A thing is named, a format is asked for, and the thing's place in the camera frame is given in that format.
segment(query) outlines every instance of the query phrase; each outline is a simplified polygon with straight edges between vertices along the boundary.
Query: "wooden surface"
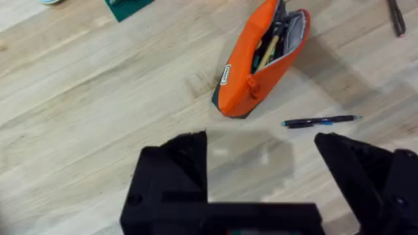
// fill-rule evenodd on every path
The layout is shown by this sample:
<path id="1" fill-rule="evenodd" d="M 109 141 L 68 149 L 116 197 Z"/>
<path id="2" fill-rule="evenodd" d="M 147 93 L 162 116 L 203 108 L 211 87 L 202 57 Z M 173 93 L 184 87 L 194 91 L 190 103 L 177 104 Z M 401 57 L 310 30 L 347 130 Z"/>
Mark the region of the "wooden surface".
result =
<path id="1" fill-rule="evenodd" d="M 290 0 L 312 15 L 301 55 L 252 115 L 210 97 L 262 0 L 156 0 L 116 23 L 102 0 L 0 0 L 1 234 L 121 234 L 140 150 L 208 130 L 210 198 L 316 202 L 328 234 L 357 223 L 314 146 L 336 132 L 418 151 L 418 2 Z M 291 118 L 361 121 L 289 131 Z"/>

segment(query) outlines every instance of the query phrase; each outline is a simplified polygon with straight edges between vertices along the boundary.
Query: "black tool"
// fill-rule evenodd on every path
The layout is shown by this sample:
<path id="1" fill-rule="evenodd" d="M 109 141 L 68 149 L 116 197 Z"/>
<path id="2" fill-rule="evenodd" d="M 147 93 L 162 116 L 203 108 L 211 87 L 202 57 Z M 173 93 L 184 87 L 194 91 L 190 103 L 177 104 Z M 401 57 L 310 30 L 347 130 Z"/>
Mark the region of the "black tool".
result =
<path id="1" fill-rule="evenodd" d="M 418 234 L 414 152 L 391 152 L 337 134 L 318 134 L 315 143 L 361 224 L 360 235 Z M 120 219 L 125 235 L 324 235 L 315 204 L 209 204 L 206 147 L 201 132 L 142 150 Z"/>
<path id="2" fill-rule="evenodd" d="M 332 125 L 333 123 L 354 121 L 362 118 L 361 116 L 335 116 L 335 117 L 319 117 L 319 118 L 308 118 L 308 119 L 295 119 L 288 120 L 282 123 L 283 126 L 289 127 L 290 129 L 299 129 L 305 127 L 313 127 L 314 125 Z"/>
<path id="3" fill-rule="evenodd" d="M 406 36 L 406 26 L 402 12 L 399 9 L 396 0 L 388 0 L 389 9 L 391 10 L 391 18 L 394 30 L 398 37 Z"/>

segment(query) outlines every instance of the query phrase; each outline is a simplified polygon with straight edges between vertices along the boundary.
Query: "orange pencil case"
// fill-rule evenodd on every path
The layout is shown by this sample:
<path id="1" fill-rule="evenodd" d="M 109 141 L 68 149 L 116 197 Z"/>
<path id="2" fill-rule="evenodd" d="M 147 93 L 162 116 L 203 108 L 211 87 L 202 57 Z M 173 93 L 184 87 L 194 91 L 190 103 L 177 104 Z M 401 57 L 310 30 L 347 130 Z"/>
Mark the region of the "orange pencil case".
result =
<path id="1" fill-rule="evenodd" d="M 280 14 L 285 22 L 280 40 L 268 63 L 257 70 L 257 58 L 263 57 L 264 48 L 267 50 L 277 32 Z M 246 118 L 291 66 L 308 38 L 309 28 L 308 11 L 288 14 L 283 0 L 266 0 L 249 17 L 215 89 L 212 102 L 219 111 L 231 118 Z"/>

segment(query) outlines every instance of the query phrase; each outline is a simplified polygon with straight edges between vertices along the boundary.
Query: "green object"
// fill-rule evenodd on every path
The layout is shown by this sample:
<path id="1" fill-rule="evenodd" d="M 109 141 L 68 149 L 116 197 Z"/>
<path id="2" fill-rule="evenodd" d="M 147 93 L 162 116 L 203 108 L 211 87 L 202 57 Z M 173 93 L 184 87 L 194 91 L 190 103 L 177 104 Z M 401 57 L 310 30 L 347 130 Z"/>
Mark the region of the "green object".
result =
<path id="1" fill-rule="evenodd" d="M 113 0 L 114 4 L 110 4 L 111 0 L 105 1 L 113 15 L 115 15 L 117 21 L 121 22 L 136 11 L 150 4 L 153 0 Z"/>

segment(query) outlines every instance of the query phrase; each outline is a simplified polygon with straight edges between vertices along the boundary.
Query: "black plastic part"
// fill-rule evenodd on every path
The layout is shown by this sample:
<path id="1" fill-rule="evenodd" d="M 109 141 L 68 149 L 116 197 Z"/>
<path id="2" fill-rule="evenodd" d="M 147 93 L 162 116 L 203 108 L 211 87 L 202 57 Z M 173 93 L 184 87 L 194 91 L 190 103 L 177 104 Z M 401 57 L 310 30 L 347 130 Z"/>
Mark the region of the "black plastic part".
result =
<path id="1" fill-rule="evenodd" d="M 418 234 L 418 157 L 337 134 L 315 143 L 361 224 L 361 235 Z"/>
<path id="2" fill-rule="evenodd" d="M 206 145 L 201 132 L 142 150 L 120 219 L 125 235 L 325 234 L 315 204 L 208 203 Z"/>

